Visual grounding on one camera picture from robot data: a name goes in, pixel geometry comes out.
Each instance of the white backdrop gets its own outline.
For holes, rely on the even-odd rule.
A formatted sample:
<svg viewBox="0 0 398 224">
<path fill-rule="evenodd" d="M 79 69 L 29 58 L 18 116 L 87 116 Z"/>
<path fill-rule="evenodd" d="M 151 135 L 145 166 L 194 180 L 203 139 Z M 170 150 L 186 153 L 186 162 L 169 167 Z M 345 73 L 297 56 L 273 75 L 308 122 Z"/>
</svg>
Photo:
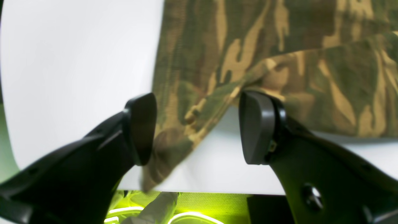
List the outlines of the white backdrop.
<svg viewBox="0 0 398 224">
<path fill-rule="evenodd" d="M 9 0 L 4 3 L 1 72 L 13 153 L 23 169 L 77 140 L 150 92 L 162 0 Z M 398 178 L 398 143 L 323 135 Z M 121 189 L 138 189 L 140 168 Z M 244 162 L 238 113 L 220 124 L 160 191 L 284 194 L 267 166 Z"/>
</svg>

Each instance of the camouflage fabric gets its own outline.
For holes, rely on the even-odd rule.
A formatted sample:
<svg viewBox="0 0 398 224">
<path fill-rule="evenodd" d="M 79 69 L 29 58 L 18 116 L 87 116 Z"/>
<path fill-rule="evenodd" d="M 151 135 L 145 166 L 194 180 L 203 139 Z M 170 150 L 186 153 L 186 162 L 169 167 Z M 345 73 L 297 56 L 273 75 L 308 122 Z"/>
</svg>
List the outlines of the camouflage fabric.
<svg viewBox="0 0 398 224">
<path fill-rule="evenodd" d="M 307 128 L 398 136 L 397 0 L 166 0 L 153 81 L 162 182 L 242 90 L 281 99 Z"/>
</svg>

